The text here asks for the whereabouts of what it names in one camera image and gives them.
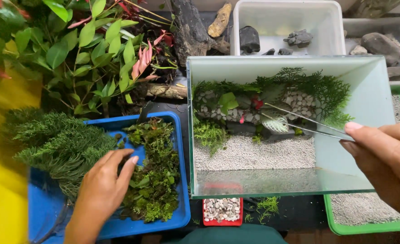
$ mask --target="hand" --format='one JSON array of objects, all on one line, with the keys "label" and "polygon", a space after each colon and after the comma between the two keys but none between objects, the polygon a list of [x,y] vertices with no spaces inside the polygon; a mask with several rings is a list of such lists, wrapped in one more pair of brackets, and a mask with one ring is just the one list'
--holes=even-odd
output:
[{"label": "hand", "polygon": [[122,159],[133,152],[132,149],[110,151],[84,175],[72,217],[66,226],[65,244],[94,243],[105,221],[126,194],[138,156],[127,160],[119,177],[117,168]]},{"label": "hand", "polygon": [[400,213],[400,124],[377,129],[349,122],[344,130],[356,142],[340,141],[341,145],[379,197]]}]

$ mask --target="tweezers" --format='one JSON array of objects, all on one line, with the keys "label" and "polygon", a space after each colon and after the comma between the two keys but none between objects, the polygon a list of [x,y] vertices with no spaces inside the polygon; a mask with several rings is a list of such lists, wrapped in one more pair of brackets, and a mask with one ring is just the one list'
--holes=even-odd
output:
[{"label": "tweezers", "polygon": [[321,134],[321,135],[324,135],[324,136],[331,136],[331,137],[334,137],[334,138],[337,138],[337,139],[341,139],[341,140],[345,140],[345,141],[354,141],[354,140],[352,139],[352,137],[349,136],[349,134],[347,134],[347,133],[345,133],[345,132],[342,132],[342,131],[340,131],[340,130],[338,130],[338,129],[336,129],[336,128],[333,128],[333,127],[330,127],[330,126],[328,126],[328,125],[319,123],[319,122],[317,122],[316,120],[306,118],[306,117],[304,117],[304,116],[302,116],[302,115],[298,115],[298,114],[296,114],[296,113],[289,112],[289,111],[287,111],[287,110],[285,110],[285,109],[279,108],[279,107],[274,106],[274,105],[271,105],[271,104],[269,104],[269,103],[265,103],[265,105],[271,106],[271,107],[273,107],[273,108],[276,108],[276,109],[281,110],[281,111],[286,112],[286,113],[293,114],[293,115],[298,116],[298,117],[301,117],[301,118],[303,118],[303,119],[307,119],[308,121],[311,121],[311,122],[316,123],[316,124],[318,124],[318,125],[325,126],[325,127],[329,128],[329,129],[332,129],[332,130],[337,131],[337,132],[339,132],[339,133],[341,133],[341,134],[343,134],[343,135],[346,135],[347,137],[336,136],[336,135],[333,135],[333,134],[330,134],[330,133],[327,133],[327,132],[318,131],[318,130],[305,129],[305,128],[302,128],[302,127],[299,127],[299,126],[296,126],[296,125],[292,125],[292,124],[289,124],[289,123],[280,121],[280,120],[278,120],[278,119],[274,119],[274,118],[272,118],[271,116],[268,116],[268,115],[262,113],[262,115],[265,116],[265,117],[268,117],[268,118],[273,119],[273,120],[277,120],[277,121],[280,122],[280,123],[283,123],[283,124],[285,124],[285,125],[289,125],[289,126],[291,126],[291,127],[295,127],[295,128],[301,129],[301,130],[310,131],[310,132],[317,133],[317,134]]}]

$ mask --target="green tray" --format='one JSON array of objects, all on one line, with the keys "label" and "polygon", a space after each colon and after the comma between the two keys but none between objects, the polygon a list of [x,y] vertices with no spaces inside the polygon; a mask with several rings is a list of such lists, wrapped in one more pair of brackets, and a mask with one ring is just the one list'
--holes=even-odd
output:
[{"label": "green tray", "polygon": [[[391,86],[392,94],[400,94],[400,86]],[[325,211],[327,212],[328,225],[337,235],[355,235],[379,232],[400,231],[400,221],[383,224],[365,224],[358,226],[340,225],[334,223],[334,215],[331,207],[330,195],[324,195]]]}]

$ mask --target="blue tray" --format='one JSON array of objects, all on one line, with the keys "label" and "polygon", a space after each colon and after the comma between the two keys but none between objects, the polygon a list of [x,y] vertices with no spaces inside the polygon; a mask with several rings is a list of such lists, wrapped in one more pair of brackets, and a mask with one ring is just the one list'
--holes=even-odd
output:
[{"label": "blue tray", "polygon": [[[102,127],[108,134],[114,136],[121,133],[121,128],[129,127],[135,124],[139,115],[123,116],[109,119],[96,119],[85,121],[85,124]],[[150,113],[148,117],[163,118],[165,122],[171,122],[175,128],[173,132],[175,150],[179,153],[179,169],[181,182],[176,187],[178,192],[179,207],[173,212],[173,217],[167,222],[155,221],[145,224],[142,220],[132,221],[131,219],[120,220],[110,219],[102,228],[98,240],[115,238],[127,235],[137,235],[161,230],[170,230],[183,227],[191,219],[188,187],[186,183],[186,172],[184,163],[184,151],[182,144],[181,121],[173,112]],[[134,148],[129,142],[125,144],[126,148]],[[142,165],[145,158],[143,146],[134,148],[133,156],[138,156],[138,164]],[[29,211],[29,239],[36,241],[48,232],[56,221],[57,215],[64,204],[64,197],[56,182],[49,179],[48,175],[37,169],[30,170],[30,181],[28,184],[28,211]],[[68,217],[62,225],[56,230],[45,244],[61,244],[64,239],[64,228],[72,215],[69,210]]]}]

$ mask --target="red tray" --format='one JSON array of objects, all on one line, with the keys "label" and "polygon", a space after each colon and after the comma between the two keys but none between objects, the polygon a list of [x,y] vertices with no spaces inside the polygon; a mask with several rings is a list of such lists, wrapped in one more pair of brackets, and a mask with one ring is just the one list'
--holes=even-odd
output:
[{"label": "red tray", "polygon": [[[203,208],[203,213],[204,213],[204,200],[203,199],[203,204],[202,204],[202,208]],[[240,213],[239,213],[239,219],[235,220],[235,221],[228,221],[228,220],[222,220],[221,223],[218,223],[217,220],[213,219],[213,220],[209,220],[208,222],[206,222],[204,220],[204,214],[202,213],[202,218],[203,218],[203,225],[205,226],[241,226],[242,225],[242,219],[243,219],[243,204],[242,204],[242,198],[239,198],[240,200]]]}]

